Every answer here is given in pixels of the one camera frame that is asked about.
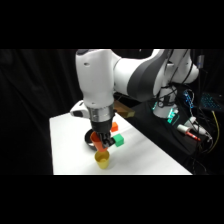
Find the table surface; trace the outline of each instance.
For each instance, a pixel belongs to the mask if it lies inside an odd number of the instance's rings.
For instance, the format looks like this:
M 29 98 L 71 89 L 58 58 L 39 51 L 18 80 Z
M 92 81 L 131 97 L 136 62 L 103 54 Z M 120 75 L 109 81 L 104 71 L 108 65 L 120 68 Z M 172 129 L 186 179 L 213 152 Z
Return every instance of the table surface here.
M 95 152 L 84 141 L 91 129 L 88 119 L 65 114 L 50 119 L 55 175 L 191 175 L 118 114 L 114 117 L 125 144 L 109 148 L 110 165 L 101 170 Z

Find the wire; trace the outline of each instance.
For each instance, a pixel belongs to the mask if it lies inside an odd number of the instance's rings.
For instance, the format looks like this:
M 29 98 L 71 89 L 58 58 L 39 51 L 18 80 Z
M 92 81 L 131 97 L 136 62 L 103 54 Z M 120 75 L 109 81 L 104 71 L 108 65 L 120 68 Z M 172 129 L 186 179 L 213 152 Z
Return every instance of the wire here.
M 218 143 L 218 141 L 219 141 L 219 138 L 220 138 L 220 128 L 219 128 L 219 123 L 218 123 L 218 120 L 217 120 L 217 118 L 216 118 L 215 112 L 212 111 L 212 113 L 213 113 L 213 116 L 214 116 L 214 118 L 215 118 L 215 122 L 216 122 L 216 125 L 217 125 L 218 136 L 217 136 L 217 139 L 216 139 L 216 142 L 215 142 L 214 146 L 213 146 L 212 149 L 208 152 L 208 154 L 211 153 L 211 152 L 213 151 L 213 149 L 216 147 L 216 145 L 217 145 L 217 143 Z
M 192 100 L 191 100 L 191 105 L 190 105 L 190 113 L 191 113 L 191 116 L 194 117 L 194 116 L 193 116 L 193 113 L 192 113 L 192 109 L 191 109 L 191 107 L 192 107 L 192 105 L 193 105 L 193 102 L 194 102 L 194 92 L 193 92 L 191 89 L 187 89 L 186 91 L 191 91 L 192 94 L 193 94 L 193 98 L 192 98 Z

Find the black curtain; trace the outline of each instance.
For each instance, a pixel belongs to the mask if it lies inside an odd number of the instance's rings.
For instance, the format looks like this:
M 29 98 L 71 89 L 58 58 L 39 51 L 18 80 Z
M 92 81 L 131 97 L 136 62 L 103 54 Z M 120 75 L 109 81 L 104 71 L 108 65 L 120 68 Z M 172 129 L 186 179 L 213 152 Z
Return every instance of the black curtain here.
M 81 100 L 77 49 L 0 49 L 0 174 L 53 174 L 49 118 Z M 146 58 L 152 49 L 112 49 Z M 206 89 L 223 92 L 223 49 L 204 49 Z

